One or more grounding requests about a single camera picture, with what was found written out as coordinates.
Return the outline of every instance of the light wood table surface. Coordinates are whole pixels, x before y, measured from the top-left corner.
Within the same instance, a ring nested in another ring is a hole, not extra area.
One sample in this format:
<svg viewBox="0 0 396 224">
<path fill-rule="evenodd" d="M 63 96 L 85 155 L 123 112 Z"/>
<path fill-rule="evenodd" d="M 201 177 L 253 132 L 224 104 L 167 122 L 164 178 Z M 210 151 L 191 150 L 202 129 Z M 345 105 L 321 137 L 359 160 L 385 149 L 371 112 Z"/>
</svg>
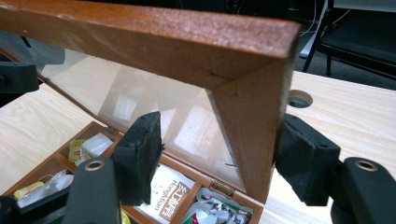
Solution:
<svg viewBox="0 0 396 224">
<path fill-rule="evenodd" d="M 339 145 L 341 160 L 364 157 L 396 176 L 396 91 L 298 72 L 291 89 L 314 101 L 308 108 L 288 106 L 287 112 Z M 93 120 L 45 84 L 0 108 L 0 193 Z M 274 171 L 261 222 L 330 223 L 330 206 L 306 207 Z"/>
</svg>

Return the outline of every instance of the chair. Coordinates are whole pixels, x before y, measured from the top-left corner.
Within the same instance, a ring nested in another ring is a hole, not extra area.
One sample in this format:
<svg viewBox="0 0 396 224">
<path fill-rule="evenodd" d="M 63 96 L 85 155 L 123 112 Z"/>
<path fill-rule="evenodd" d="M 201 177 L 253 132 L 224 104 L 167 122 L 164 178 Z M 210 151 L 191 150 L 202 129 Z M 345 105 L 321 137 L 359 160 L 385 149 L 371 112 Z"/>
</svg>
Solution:
<svg viewBox="0 0 396 224">
<path fill-rule="evenodd" d="M 332 58 L 341 63 L 396 79 L 396 13 L 349 10 L 340 18 L 338 8 L 328 2 L 309 51 L 303 72 L 307 72 L 315 51 L 327 54 L 327 75 L 331 74 Z"/>
</svg>

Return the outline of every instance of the wooden box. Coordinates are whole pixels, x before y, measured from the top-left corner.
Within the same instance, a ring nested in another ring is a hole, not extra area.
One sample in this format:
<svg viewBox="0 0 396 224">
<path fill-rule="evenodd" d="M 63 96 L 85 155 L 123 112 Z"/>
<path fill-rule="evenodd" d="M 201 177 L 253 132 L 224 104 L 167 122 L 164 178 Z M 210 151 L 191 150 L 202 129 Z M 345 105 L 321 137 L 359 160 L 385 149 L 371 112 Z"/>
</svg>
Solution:
<svg viewBox="0 0 396 224">
<path fill-rule="evenodd" d="M 250 223 L 259 222 L 299 25 L 78 1 L 1 4 L 0 35 L 7 39 L 2 53 L 33 60 L 45 85 L 106 124 L 91 123 L 70 141 L 104 133 L 114 140 L 102 155 L 109 156 L 135 118 L 160 110 L 166 127 L 161 162 L 196 182 L 172 222 L 178 223 L 201 187 L 251 207 Z M 29 37 L 29 44 L 14 34 Z M 74 172 L 68 144 L 5 194 L 43 174 Z M 153 221 L 122 208 L 137 222 Z"/>
</svg>

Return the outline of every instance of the gray carpet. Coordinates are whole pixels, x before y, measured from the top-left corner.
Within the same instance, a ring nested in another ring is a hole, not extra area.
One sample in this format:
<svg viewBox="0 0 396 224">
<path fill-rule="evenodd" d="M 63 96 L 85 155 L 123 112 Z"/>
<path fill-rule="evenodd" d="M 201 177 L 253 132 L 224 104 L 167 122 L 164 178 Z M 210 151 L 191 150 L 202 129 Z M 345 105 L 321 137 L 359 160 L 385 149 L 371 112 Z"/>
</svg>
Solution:
<svg viewBox="0 0 396 224">
<path fill-rule="evenodd" d="M 303 71 L 305 59 L 300 58 L 299 53 L 311 36 L 312 33 L 305 34 L 300 37 L 299 46 L 295 56 L 296 60 L 294 70 L 296 71 Z M 315 52 L 307 73 L 326 77 L 326 55 L 320 52 Z M 332 60 L 332 75 L 329 78 L 336 78 L 396 91 L 396 80 L 381 77 L 365 70 L 361 70 L 344 63 L 339 63 L 335 60 Z"/>
</svg>

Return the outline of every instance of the brass hinge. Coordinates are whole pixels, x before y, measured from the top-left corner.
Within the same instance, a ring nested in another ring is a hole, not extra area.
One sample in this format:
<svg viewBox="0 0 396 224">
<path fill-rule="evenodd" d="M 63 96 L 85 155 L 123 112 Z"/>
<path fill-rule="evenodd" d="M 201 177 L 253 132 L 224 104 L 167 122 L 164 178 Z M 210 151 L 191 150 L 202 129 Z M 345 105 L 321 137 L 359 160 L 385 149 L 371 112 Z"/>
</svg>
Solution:
<svg viewBox="0 0 396 224">
<path fill-rule="evenodd" d="M 213 180 L 210 188 L 215 189 L 230 197 L 233 197 L 233 195 L 235 194 L 235 189 L 224 183 L 219 182 L 218 180 Z"/>
<path fill-rule="evenodd" d="M 113 135 L 113 136 L 116 136 L 119 133 L 119 131 L 117 131 L 117 130 L 111 128 L 111 127 L 106 127 L 106 132 L 111 134 L 111 135 Z"/>
</svg>

